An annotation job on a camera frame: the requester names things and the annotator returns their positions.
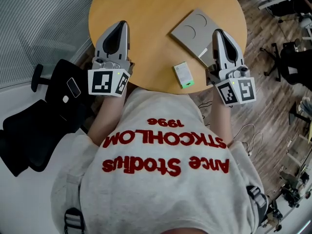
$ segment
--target white floor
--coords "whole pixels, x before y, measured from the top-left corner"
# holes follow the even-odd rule
[[[46,87],[37,93],[30,85],[0,90],[0,129],[3,120],[40,98]],[[28,168],[14,177],[0,159],[0,233],[1,234],[57,234],[51,217],[50,193],[53,181],[66,161],[74,134],[66,135],[56,147],[46,169],[37,173]]]

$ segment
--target backpack strap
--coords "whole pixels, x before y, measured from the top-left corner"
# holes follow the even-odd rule
[[[66,205],[68,210],[64,215],[64,234],[87,234],[80,207],[80,183],[82,176],[67,174]]]
[[[267,197],[261,193],[261,190],[257,186],[247,186],[247,193],[250,198],[256,203],[259,215],[259,226],[261,226],[262,220],[265,217],[265,214],[268,209],[268,199]]]

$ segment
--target wooden floor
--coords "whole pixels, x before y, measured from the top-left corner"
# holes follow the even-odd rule
[[[303,96],[310,97],[312,93],[300,84],[291,86],[283,79],[281,83],[276,82],[275,74],[265,77],[263,72],[272,67],[273,60],[266,53],[260,52],[259,48],[264,47],[272,51],[271,44],[276,42],[281,50],[283,43],[301,38],[303,32],[296,20],[285,21],[279,25],[278,19],[272,17],[266,10],[258,10],[257,6],[264,0],[238,1],[244,11],[248,29],[245,64],[255,78],[257,101],[232,108],[233,134],[236,135],[242,126],[249,123],[255,125],[256,133],[263,132],[262,147],[257,155],[261,142],[259,134],[255,140],[251,160],[254,160],[266,193],[270,198],[276,198],[279,196],[280,186],[284,184],[278,175],[281,165],[285,165],[289,173],[294,173],[298,168],[286,156],[287,137],[294,138],[302,134],[305,126],[304,122],[298,119],[289,126],[288,111],[295,101],[299,103]],[[212,94],[208,90],[203,91],[194,101],[200,105],[211,99]],[[206,124],[209,124],[210,107],[202,108],[201,111]],[[239,134],[237,140],[249,143],[253,134],[253,127],[248,126]]]

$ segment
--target phone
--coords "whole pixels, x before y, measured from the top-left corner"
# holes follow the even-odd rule
[[[75,98],[77,98],[80,94],[81,94],[81,91],[80,89],[78,88],[74,78],[70,78],[68,81],[67,81],[67,86],[69,87],[69,90],[72,92],[73,96]]]

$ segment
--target chair base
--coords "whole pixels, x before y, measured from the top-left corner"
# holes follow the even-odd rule
[[[278,82],[281,82],[281,72],[280,72],[280,65],[281,65],[281,57],[279,55],[279,52],[278,52],[278,48],[277,48],[277,45],[276,43],[272,43],[272,47],[275,48],[275,51],[274,51],[274,54],[272,54],[271,52],[267,51],[265,48],[260,48],[260,51],[261,52],[266,52],[269,57],[271,57],[273,60],[274,60],[274,66],[271,68],[270,71],[268,72],[264,72],[264,76],[270,76],[271,73],[277,69],[277,72],[278,72],[278,77],[275,79],[276,81]]]

